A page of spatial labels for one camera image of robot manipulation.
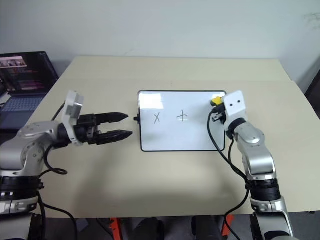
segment tabletop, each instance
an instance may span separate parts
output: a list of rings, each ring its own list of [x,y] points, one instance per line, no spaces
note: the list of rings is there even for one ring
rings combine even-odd
[[[121,112],[129,118],[101,125],[129,130],[115,143],[70,145],[49,162],[68,175],[43,176],[43,201],[76,218],[222,215],[245,195],[244,182],[217,152],[143,152],[140,90],[242,90],[248,120],[261,129],[273,155],[289,212],[320,209],[320,121],[276,59],[76,57],[29,120],[48,121],[68,90],[84,96],[81,114]],[[226,140],[226,150],[230,141]],[[232,149],[240,168],[242,157]],[[250,201],[236,214],[251,214]],[[66,217],[48,210],[48,217]]]

